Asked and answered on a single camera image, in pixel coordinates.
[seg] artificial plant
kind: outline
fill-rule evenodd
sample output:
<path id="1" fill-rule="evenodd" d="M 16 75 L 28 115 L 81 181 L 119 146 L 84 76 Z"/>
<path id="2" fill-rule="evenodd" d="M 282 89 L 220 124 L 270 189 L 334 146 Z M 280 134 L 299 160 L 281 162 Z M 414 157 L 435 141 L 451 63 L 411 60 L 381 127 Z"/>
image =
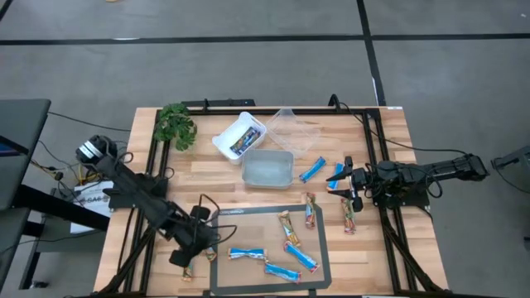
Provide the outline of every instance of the artificial plant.
<path id="1" fill-rule="evenodd" d="M 197 126 L 190 119 L 190 111 L 182 103 L 172 103 L 165 106 L 159 113 L 155 138 L 158 141 L 170 141 L 173 138 L 175 148 L 184 151 L 195 142 Z"/>

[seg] wooden table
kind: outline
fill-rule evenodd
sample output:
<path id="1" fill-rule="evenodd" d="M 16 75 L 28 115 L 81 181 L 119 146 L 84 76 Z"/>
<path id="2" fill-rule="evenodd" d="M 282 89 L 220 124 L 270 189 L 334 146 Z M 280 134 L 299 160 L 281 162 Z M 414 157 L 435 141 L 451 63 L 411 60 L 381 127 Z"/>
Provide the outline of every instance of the wooden table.
<path id="1" fill-rule="evenodd" d="M 381 108 L 380 111 L 386 138 L 411 146 L 403 110 Z M 128 143 L 128 150 L 134 153 L 134 160 L 128 164 L 133 171 L 145 171 L 156 112 L 156 108 L 138 108 L 136 111 Z M 173 146 L 170 149 L 168 166 L 175 169 L 176 173 L 170 179 L 167 198 L 189 211 L 194 204 L 197 204 L 200 193 L 206 193 L 215 199 L 221 209 L 304 204 L 301 194 L 307 191 L 316 193 L 317 204 L 322 208 L 325 218 L 325 235 L 333 280 L 328 289 L 317 290 L 317 294 L 391 294 L 392 284 L 383 244 L 383 232 L 378 210 L 372 205 L 371 199 L 363 198 L 364 210 L 356 214 L 357 233 L 346 235 L 338 199 L 325 191 L 325 179 L 333 175 L 335 163 L 344 162 L 345 156 L 352 156 L 357 166 L 369 162 L 363 125 L 349 115 L 300 116 L 301 120 L 312 127 L 320 128 L 321 136 L 303 158 L 295 160 L 295 172 L 299 174 L 307 170 L 318 156 L 323 156 L 327 160 L 325 168 L 305 185 L 295 179 L 288 190 L 249 190 L 243 185 L 241 167 L 228 163 L 211 142 L 212 137 L 220 134 L 236 117 L 211 115 L 193 117 L 198 127 L 197 140 L 193 148 L 186 152 L 178 152 Z M 257 119 L 265 123 L 269 116 L 257 116 Z M 162 146 L 159 145 L 157 148 L 155 173 L 158 172 L 157 163 L 160 160 Z M 279 149 L 280 147 L 267 138 L 260 148 Z M 378 146 L 376 150 L 380 161 Z M 412 150 L 392 143 L 388 143 L 388 150 L 391 160 L 415 162 Z M 345 187 L 345 182 L 340 182 L 340 188 Z M 129 209 L 120 209 L 112 215 L 94 284 L 95 291 L 106 286 L 116 273 L 129 211 Z M 431 220 L 415 207 L 402 208 L 402 213 L 412 255 L 436 284 L 447 287 Z M 130 249 L 133 225 L 134 220 L 129 227 L 123 259 L 127 257 Z M 167 242 L 158 236 L 152 259 L 148 295 L 201 295 L 203 290 L 209 289 L 210 265 L 205 258 L 202 257 L 204 261 L 195 263 L 195 279 L 192 282 L 182 281 L 182 268 L 168 262 L 171 251 L 176 248 L 175 242 Z M 401 256 L 397 251 L 396 259 L 402 288 L 406 288 L 406 275 Z M 137 262 L 133 290 L 139 287 L 142 264 L 143 255 Z M 288 293 L 307 295 L 307 291 Z"/>

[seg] baking mat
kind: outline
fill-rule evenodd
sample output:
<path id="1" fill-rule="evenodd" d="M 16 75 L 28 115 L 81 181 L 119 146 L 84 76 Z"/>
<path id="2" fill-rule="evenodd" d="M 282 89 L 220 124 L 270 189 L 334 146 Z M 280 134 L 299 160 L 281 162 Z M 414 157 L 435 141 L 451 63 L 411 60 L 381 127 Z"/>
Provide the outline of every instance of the baking mat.
<path id="1" fill-rule="evenodd" d="M 283 251 L 286 235 L 277 214 L 288 210 L 292 227 L 301 242 L 301 250 L 319 264 L 314 273 L 309 272 L 290 253 Z M 315 206 L 316 228 L 306 228 L 306 206 L 304 204 L 258 207 L 246 209 L 223 209 L 213 226 L 236 224 L 235 235 L 214 249 L 218 257 L 210 268 L 210 289 L 216 295 L 267 293 L 325 289 L 331 284 L 330 262 L 325 241 L 322 209 Z M 221 238 L 227 237 L 231 228 L 221 228 Z M 271 264 L 301 272 L 299 284 L 266 274 L 264 261 L 251 258 L 229 260 L 229 248 L 265 248 Z"/>

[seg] gray concrete floor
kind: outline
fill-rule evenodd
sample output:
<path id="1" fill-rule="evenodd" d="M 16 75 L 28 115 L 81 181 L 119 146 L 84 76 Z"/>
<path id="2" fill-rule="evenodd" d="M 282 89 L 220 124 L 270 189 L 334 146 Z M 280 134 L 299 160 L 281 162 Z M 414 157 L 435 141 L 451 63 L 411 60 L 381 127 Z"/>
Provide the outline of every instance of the gray concrete floor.
<path id="1" fill-rule="evenodd" d="M 530 32 L 530 3 L 524 0 L 365 2 L 373 34 Z M 361 32 L 356 2 L 347 0 L 14 0 L 0 23 L 0 40 Z M 388 105 L 405 108 L 415 146 L 459 148 L 488 161 L 530 142 L 530 40 L 374 46 Z M 0 99 L 48 98 L 55 112 L 114 127 L 130 127 L 134 109 L 142 106 L 203 98 L 315 105 L 331 93 L 350 105 L 375 105 L 362 41 L 0 46 Z M 75 148 L 95 133 L 128 139 L 50 116 L 41 140 L 73 161 Z M 34 157 L 56 165 L 41 147 Z M 417 152 L 420 163 L 451 157 Z M 519 174 L 506 172 L 530 189 Z M 32 168 L 25 182 L 44 191 L 55 186 Z M 528 296 L 530 255 L 523 236 L 530 235 L 530 197 L 495 174 L 482 183 L 443 186 L 444 196 L 431 202 L 451 289 Z M 50 281 L 50 288 L 17 291 L 29 249 L 18 248 L 1 297 L 92 290 L 100 251 L 47 253 L 36 279 Z"/>

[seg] plastic container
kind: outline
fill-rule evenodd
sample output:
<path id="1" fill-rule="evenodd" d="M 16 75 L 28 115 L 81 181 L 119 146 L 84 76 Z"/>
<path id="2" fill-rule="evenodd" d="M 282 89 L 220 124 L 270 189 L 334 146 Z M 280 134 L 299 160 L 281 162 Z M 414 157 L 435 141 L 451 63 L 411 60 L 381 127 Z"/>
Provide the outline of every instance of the plastic container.
<path id="1" fill-rule="evenodd" d="M 246 186 L 284 190 L 292 184 L 295 157 L 283 150 L 247 150 L 243 159 Z"/>
<path id="2" fill-rule="evenodd" d="M 267 133 L 283 149 L 300 158 L 316 143 L 320 129 L 310 127 L 296 117 L 290 108 L 280 109 L 267 121 Z"/>
<path id="3" fill-rule="evenodd" d="M 259 138 L 250 145 L 243 154 L 238 156 L 230 150 L 230 147 L 235 144 L 235 142 L 238 141 L 238 139 L 250 128 L 254 127 L 257 130 L 262 133 Z M 212 142 L 217 147 L 217 149 L 223 153 L 223 155 L 228 158 L 228 160 L 234 164 L 238 165 L 243 160 L 243 156 L 245 153 L 254 148 L 259 146 L 265 139 L 265 135 L 267 134 L 267 127 L 263 125 L 261 122 L 259 122 L 256 118 L 254 118 L 250 113 L 247 112 L 241 112 L 239 114 L 238 120 L 236 122 L 232 123 L 228 128 L 224 130 L 223 133 L 221 133 L 218 136 L 212 137 Z"/>

